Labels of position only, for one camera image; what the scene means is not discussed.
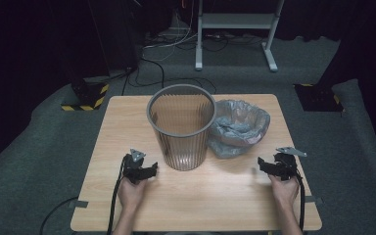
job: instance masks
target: crumpled plastic bag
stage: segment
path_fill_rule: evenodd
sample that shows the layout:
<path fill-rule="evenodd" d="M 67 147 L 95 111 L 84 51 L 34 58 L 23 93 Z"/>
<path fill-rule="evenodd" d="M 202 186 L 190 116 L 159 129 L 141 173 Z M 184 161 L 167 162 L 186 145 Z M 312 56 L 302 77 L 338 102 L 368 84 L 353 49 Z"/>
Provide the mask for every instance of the crumpled plastic bag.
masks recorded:
<path fill-rule="evenodd" d="M 242 100 L 218 101 L 208 146 L 218 158 L 237 157 L 256 145 L 269 125 L 269 113 L 257 106 Z"/>

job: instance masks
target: human hand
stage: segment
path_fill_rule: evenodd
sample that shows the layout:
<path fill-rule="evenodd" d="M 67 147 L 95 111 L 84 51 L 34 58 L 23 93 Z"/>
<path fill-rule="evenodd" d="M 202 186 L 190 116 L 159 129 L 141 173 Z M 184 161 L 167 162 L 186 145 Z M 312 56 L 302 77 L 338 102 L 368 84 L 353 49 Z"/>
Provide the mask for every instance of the human hand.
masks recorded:
<path fill-rule="evenodd" d="M 282 181 L 279 177 L 268 174 L 271 181 L 273 196 L 276 203 L 282 208 L 291 209 L 299 191 L 299 183 L 296 176 Z"/>
<path fill-rule="evenodd" d="M 124 211 L 135 212 L 143 201 L 147 179 L 141 180 L 138 184 L 133 184 L 124 177 L 119 185 L 117 195 L 120 199 Z"/>

